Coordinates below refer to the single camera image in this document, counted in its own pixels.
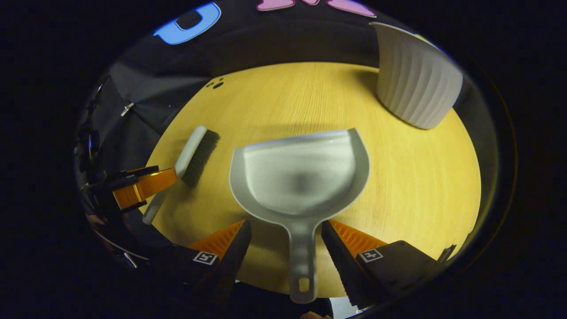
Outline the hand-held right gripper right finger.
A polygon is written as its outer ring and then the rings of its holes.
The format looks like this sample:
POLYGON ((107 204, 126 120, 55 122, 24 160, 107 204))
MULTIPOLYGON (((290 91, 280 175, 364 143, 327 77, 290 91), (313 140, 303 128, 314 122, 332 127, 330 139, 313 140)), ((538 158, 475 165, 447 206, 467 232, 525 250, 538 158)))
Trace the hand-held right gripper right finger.
POLYGON ((322 222, 321 236, 351 305, 386 303, 427 282, 442 262, 408 242, 387 244, 335 220, 322 222))

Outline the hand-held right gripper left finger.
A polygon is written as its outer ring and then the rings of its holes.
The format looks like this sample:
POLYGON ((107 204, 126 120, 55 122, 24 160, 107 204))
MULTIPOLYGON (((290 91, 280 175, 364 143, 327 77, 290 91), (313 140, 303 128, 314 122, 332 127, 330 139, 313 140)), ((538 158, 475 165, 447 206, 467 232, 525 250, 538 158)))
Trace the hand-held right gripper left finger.
POLYGON ((251 239, 251 223, 241 220, 188 246, 158 250, 150 267, 184 308, 223 311, 251 239))

